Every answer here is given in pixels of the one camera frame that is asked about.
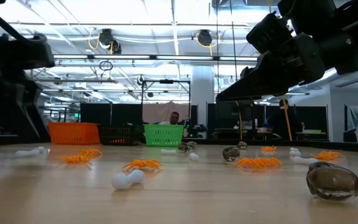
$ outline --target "plastic basket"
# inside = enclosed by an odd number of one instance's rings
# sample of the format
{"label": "plastic basket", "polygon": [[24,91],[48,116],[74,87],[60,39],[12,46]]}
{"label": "plastic basket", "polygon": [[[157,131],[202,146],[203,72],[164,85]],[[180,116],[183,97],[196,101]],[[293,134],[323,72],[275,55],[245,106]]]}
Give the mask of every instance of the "plastic basket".
{"label": "plastic basket", "polygon": [[92,123],[48,123],[53,144],[100,144],[98,125]]}
{"label": "plastic basket", "polygon": [[184,125],[145,124],[146,146],[177,147]]}
{"label": "plastic basket", "polygon": [[100,142],[104,145],[133,146],[135,126],[100,126]]}

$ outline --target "orange basket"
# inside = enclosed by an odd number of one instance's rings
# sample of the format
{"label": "orange basket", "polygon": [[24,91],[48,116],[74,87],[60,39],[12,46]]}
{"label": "orange basket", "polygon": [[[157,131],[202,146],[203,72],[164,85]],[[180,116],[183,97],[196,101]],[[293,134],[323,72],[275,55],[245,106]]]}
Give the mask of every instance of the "orange basket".
{"label": "orange basket", "polygon": [[48,129],[53,144],[100,144],[97,124],[52,122]]}

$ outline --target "table surface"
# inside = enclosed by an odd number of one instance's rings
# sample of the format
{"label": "table surface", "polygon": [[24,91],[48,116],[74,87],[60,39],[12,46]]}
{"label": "table surface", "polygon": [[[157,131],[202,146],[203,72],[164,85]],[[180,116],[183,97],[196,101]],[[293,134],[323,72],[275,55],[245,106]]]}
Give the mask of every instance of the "table surface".
{"label": "table surface", "polygon": [[[223,161],[225,146],[198,146],[199,162],[142,146],[50,146],[48,154],[14,158],[16,150],[35,146],[0,146],[0,223],[358,223],[358,197],[314,198],[308,167],[292,163],[289,147],[277,147],[274,156],[284,165],[275,170],[240,170]],[[92,166],[58,160],[92,147],[104,153]],[[322,151],[299,150],[305,157]],[[358,152],[341,153],[346,159],[336,163],[358,175]],[[241,154],[263,157],[257,146]],[[164,166],[130,190],[114,190],[112,176],[133,159],[158,159]]]}

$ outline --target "green basket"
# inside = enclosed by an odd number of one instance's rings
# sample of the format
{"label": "green basket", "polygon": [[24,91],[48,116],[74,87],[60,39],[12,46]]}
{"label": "green basket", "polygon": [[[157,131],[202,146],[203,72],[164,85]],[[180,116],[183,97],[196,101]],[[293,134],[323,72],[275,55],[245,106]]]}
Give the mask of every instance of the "green basket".
{"label": "green basket", "polygon": [[177,147],[184,125],[145,124],[146,146]]}

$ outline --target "man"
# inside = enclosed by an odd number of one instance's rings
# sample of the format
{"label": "man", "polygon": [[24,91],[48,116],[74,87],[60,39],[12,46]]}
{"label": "man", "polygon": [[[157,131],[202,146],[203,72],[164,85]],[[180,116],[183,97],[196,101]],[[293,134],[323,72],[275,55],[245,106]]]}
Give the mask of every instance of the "man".
{"label": "man", "polygon": [[288,113],[288,121],[291,127],[292,139],[295,139],[296,132],[302,131],[302,124],[298,121],[298,118],[295,116],[293,110],[288,110],[288,101],[280,100],[279,102],[280,111],[275,113],[273,116],[269,117],[267,124],[273,126],[273,133],[279,135],[284,140],[290,140],[290,135],[288,133],[287,119],[285,117],[285,109]]}
{"label": "man", "polygon": [[163,121],[159,124],[178,124],[179,121],[179,113],[178,112],[172,112],[171,117],[169,121]]}

